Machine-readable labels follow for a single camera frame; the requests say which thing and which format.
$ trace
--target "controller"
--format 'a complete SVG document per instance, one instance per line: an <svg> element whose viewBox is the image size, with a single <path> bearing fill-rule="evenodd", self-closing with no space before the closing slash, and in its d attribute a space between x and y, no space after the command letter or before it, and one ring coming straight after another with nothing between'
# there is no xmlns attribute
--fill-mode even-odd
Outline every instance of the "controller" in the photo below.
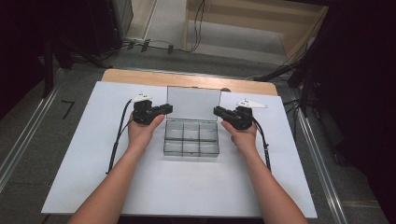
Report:
<svg viewBox="0 0 396 224"><path fill-rule="evenodd" d="M218 105L213 109L213 114L231 123L236 130L246 130L253 122L251 108L243 106L237 106L235 110L228 110Z"/></svg>
<svg viewBox="0 0 396 224"><path fill-rule="evenodd" d="M157 116L163 114L167 115L173 112L173 106L169 104L158 105L152 107L150 100L140 101L134 103L134 122L138 124L149 125Z"/></svg>

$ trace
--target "table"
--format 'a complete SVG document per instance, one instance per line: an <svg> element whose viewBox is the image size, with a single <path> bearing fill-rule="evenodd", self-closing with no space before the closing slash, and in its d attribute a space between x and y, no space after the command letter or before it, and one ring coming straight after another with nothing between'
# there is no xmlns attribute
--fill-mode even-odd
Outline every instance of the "table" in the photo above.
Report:
<svg viewBox="0 0 396 224"><path fill-rule="evenodd" d="M120 81L134 84L117 83ZM248 99L258 103L265 99L269 109L254 109L253 113L259 122L264 121L266 124L264 132L275 127L266 133L270 150L272 149L270 158L273 174L307 217L317 217L284 108L280 98L276 96L273 84L204 75L116 69L107 70L102 82L96 84L53 182L43 213L72 214L77 210L106 176L114 142L113 135L118 129L120 113L128 95L135 96L141 90L149 91L153 95L154 105L163 104L166 101L165 86L168 85L228 88L231 91L249 92L223 92L220 105L226 108L235 106L235 100L241 96L248 96ZM252 92L265 92L269 95L251 94ZM164 123L154 132L153 140L139 162L122 209L124 215L261 216L245 164L229 140L230 135L222 127L219 127L220 154L215 159L165 157L162 152L163 136ZM260 138L257 138L256 144L262 145ZM120 139L115 161L126 145L127 139L124 135Z"/></svg>

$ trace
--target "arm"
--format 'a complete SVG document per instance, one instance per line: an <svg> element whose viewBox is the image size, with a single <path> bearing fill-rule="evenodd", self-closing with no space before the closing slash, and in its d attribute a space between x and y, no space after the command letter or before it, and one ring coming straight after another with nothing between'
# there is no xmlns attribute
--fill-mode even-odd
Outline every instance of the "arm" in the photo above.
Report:
<svg viewBox="0 0 396 224"><path fill-rule="evenodd" d="M149 126L134 121L129 124L129 145L125 153L68 223L117 223L134 170L163 118L164 115L158 116Z"/></svg>
<svg viewBox="0 0 396 224"><path fill-rule="evenodd" d="M231 140L247 163L250 181L259 201L264 222L308 223L298 206L262 161L256 148L256 126L253 124L245 131L237 131L227 121L221 124L232 135Z"/></svg>

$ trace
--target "finger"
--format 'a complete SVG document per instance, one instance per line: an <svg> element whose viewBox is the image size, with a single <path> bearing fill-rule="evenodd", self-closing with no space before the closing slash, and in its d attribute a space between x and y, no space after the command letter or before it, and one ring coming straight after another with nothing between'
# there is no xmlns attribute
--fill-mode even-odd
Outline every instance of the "finger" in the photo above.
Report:
<svg viewBox="0 0 396 224"><path fill-rule="evenodd" d="M149 125L150 129L154 131L154 129L156 129L158 125L160 125L163 122L164 119L165 119L165 115L159 115L155 117L155 119Z"/></svg>
<svg viewBox="0 0 396 224"><path fill-rule="evenodd" d="M227 130L227 132L229 132L230 134L234 134L236 132L236 129L233 127L233 125L231 125L231 123L227 122L227 121L222 121L221 125L225 128L225 130Z"/></svg>

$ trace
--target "white board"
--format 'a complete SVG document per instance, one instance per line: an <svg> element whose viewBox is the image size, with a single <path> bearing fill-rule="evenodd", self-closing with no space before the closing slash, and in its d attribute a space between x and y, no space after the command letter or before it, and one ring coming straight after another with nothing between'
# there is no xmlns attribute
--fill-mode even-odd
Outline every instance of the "white board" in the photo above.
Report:
<svg viewBox="0 0 396 224"><path fill-rule="evenodd" d="M122 110L126 102L141 91L153 96L153 105L166 103L166 87L96 83L42 213L75 213L101 183L106 176ZM223 92L220 105L234 109L236 102L245 98L268 105L268 108L254 108L253 114L269 144L273 174L306 217L317 217L280 97ZM246 166L220 124L217 158L164 156L164 129L165 122L156 129L138 164L122 209L124 215L261 216ZM115 161L126 146L127 134L124 133ZM260 134L257 146L264 158Z"/></svg>

